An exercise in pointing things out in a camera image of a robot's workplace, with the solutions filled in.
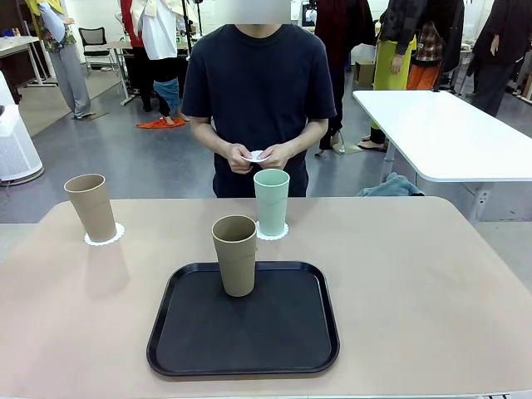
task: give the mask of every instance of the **brown cup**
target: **brown cup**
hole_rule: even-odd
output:
[[[115,218],[104,176],[77,176],[65,183],[65,191],[91,241],[104,243],[116,235]]]
[[[213,225],[212,233],[225,292],[248,295],[255,285],[255,222],[247,216],[226,216]]]

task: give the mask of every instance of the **chair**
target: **chair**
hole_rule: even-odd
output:
[[[91,65],[88,60],[88,58],[91,57],[108,57],[111,63],[111,68],[115,71],[115,62],[113,61],[109,50],[86,49],[87,46],[103,46],[107,44],[106,29],[104,27],[98,27],[96,29],[80,27],[78,30],[81,36],[81,42],[83,43],[83,55],[86,58],[85,65],[87,75],[91,73]]]

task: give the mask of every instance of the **paper cup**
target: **paper cup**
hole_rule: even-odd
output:
[[[225,292],[232,297],[251,293],[257,250],[255,222],[247,216],[226,216],[213,225],[212,235]]]
[[[116,235],[116,224],[102,175],[82,175],[68,180],[65,191],[91,241],[104,243]]]
[[[261,170],[254,176],[259,205],[260,232],[274,237],[283,233],[290,175],[284,170]]]

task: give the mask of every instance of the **mint green cup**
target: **mint green cup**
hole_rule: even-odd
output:
[[[259,229],[275,237],[284,231],[290,175],[284,170],[265,169],[254,176],[255,196],[259,205]]]

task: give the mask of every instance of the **plastic tray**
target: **plastic tray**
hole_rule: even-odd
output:
[[[257,262],[255,288],[227,295],[218,264],[189,264],[170,278],[148,342],[168,377],[320,372],[337,358],[323,274],[301,262]]]

